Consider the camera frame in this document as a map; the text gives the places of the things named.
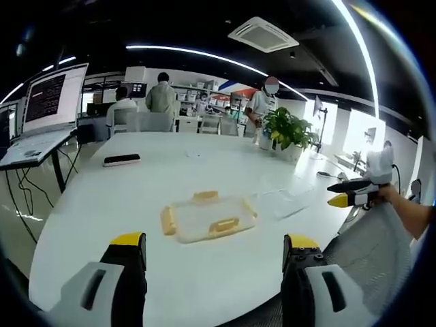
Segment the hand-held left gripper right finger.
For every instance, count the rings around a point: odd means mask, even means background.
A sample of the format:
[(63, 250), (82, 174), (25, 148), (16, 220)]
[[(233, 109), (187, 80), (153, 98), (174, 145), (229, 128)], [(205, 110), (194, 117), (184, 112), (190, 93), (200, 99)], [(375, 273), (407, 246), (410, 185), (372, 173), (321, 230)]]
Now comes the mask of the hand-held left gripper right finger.
[(281, 282), (284, 326), (372, 326), (357, 283), (338, 265), (327, 264), (318, 244), (285, 234)]

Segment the person's right hand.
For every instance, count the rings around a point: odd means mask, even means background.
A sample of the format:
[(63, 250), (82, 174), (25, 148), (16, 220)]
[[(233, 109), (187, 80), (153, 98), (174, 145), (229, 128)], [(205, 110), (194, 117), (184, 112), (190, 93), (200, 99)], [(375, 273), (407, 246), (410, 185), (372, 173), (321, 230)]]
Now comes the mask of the person's right hand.
[(374, 207), (384, 202), (389, 202), (391, 205), (395, 206), (400, 199), (401, 195), (392, 184), (382, 185), (375, 198), (370, 201), (370, 207)]

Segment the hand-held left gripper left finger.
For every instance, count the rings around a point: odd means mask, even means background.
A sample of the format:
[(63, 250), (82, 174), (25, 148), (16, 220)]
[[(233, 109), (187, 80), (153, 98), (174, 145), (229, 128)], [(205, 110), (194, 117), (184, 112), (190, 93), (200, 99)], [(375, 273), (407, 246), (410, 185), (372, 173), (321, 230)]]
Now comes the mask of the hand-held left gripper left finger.
[(143, 326), (146, 293), (146, 234), (123, 234), (62, 286), (44, 319), (51, 326)]

